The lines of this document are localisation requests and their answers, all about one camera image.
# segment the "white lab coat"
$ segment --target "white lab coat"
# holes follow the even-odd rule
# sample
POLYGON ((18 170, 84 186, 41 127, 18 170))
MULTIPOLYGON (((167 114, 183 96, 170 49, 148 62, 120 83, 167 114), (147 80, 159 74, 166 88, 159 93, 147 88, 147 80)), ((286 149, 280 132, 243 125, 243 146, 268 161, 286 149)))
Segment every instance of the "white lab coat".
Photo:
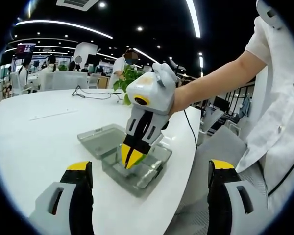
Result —
MULTIPOLYGON (((255 33, 246 50, 272 63, 271 105, 247 137, 248 150, 236 170, 242 172, 260 160, 270 192, 294 164, 294 41, 286 27, 280 30, 255 19, 255 33)), ((294 189, 294 169, 268 201, 279 213, 294 189)))
POLYGON ((113 70, 112 70, 112 75, 109 79, 109 85, 107 88, 111 89, 113 88, 113 85, 115 84, 116 81, 118 81, 119 77, 117 75, 115 75, 114 73, 116 71, 121 71, 123 72, 124 69, 125 69, 125 66, 127 66, 128 63, 125 61, 125 58, 124 56, 120 57, 119 59, 117 59, 115 62, 114 62, 114 65, 113 65, 113 70))
POLYGON ((20 87, 23 89, 27 85, 28 81, 28 70, 25 67, 21 67, 22 70, 19 74, 19 80, 20 80, 20 87))
POLYGON ((45 90, 46 74, 53 72, 53 66, 54 66, 54 64, 49 64, 46 68, 42 69, 39 73, 39 82, 41 85, 40 90, 42 90, 42 91, 45 90))

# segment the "wire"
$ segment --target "wire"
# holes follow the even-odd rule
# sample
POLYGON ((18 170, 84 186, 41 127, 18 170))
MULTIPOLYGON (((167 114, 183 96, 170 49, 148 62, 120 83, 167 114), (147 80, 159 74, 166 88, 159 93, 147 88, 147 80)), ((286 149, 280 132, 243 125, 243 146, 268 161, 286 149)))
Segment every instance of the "wire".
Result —
POLYGON ((101 92, 101 93, 90 93, 90 92, 86 92, 84 90, 81 89, 81 87, 78 85, 76 88, 75 88, 75 91, 72 93, 72 96, 78 96, 78 97, 81 97, 81 98, 87 98, 87 99, 98 99, 98 100, 106 100, 106 99, 110 99, 112 97, 112 95, 116 95, 118 97, 118 99, 120 100, 120 97, 118 96, 118 94, 122 94, 122 93, 118 93, 118 92, 101 92), (81 90, 82 92, 86 93, 86 94, 108 94, 109 96, 108 97, 105 97, 105 98, 96 98, 96 97, 89 97, 89 96, 85 96, 83 94, 79 94, 77 91, 78 90, 81 90))
POLYGON ((184 114, 185 114, 185 117, 186 117, 186 119, 187 119, 188 125, 190 126, 190 129, 191 129, 191 131, 192 131, 192 133, 193 133, 194 140, 195 140, 195 146, 196 146, 196 150, 197 150, 197 141, 196 141, 195 133, 194 133, 194 130, 192 129, 192 126, 191 126, 191 124, 190 124, 190 121, 188 120, 188 116, 187 116, 185 110, 184 110, 184 114))

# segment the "air conditioning vent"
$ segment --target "air conditioning vent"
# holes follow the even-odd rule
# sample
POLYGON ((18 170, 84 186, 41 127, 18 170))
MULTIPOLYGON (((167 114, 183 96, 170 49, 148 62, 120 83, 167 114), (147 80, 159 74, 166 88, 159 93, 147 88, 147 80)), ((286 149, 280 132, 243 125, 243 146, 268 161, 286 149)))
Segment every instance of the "air conditioning vent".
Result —
POLYGON ((58 0, 57 6, 65 6, 76 10, 88 11, 99 0, 58 0))

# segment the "potted plant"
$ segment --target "potted plant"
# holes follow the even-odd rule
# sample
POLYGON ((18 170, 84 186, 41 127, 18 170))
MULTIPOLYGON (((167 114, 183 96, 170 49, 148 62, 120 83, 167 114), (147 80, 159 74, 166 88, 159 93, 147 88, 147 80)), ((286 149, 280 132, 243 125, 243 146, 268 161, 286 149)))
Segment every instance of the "potted plant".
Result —
POLYGON ((131 104, 131 101, 129 100, 128 95, 126 93, 127 86, 131 84, 133 81, 135 81, 137 78, 142 76, 143 74, 144 72, 137 71, 134 69, 133 66, 127 65, 125 66, 124 73, 123 73, 124 80, 119 79, 113 84, 114 91, 116 91, 117 89, 122 89, 125 92, 124 104, 126 105, 131 104))
POLYGON ((66 65, 63 65, 63 64, 59 65, 59 66, 58 66, 58 69, 59 69, 60 71, 66 71, 66 70, 68 70, 68 68, 66 67, 66 65))

